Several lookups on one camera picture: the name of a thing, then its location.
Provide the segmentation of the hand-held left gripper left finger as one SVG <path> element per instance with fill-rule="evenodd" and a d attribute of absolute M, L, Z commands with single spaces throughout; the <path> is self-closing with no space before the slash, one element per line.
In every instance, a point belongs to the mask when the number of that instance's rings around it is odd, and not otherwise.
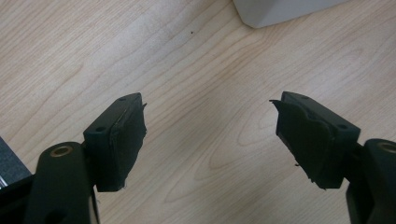
<path fill-rule="evenodd" d="M 122 96 L 83 132 L 86 153 L 97 169 L 98 191 L 125 186 L 147 133 L 144 108 L 140 92 Z"/>

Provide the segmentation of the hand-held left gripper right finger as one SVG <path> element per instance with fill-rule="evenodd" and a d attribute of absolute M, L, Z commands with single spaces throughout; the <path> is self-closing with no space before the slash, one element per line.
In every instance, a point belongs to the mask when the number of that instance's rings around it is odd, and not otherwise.
<path fill-rule="evenodd" d="M 308 178 L 322 189 L 338 189 L 346 159 L 361 129 L 312 98 L 284 91 L 273 105 L 278 112 L 276 135 Z"/>

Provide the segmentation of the dark grey flat object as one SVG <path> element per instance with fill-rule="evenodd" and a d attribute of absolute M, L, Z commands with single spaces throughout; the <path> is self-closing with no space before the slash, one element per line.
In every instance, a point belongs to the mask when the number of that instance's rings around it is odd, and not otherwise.
<path fill-rule="evenodd" d="M 31 175 L 31 172 L 0 136 L 0 189 Z"/>

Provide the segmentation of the white box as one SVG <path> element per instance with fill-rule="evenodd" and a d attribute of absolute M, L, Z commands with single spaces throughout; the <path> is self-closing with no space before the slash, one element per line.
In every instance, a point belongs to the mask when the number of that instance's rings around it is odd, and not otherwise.
<path fill-rule="evenodd" d="M 343 4 L 348 0 L 233 0 L 242 22 L 262 28 Z"/>

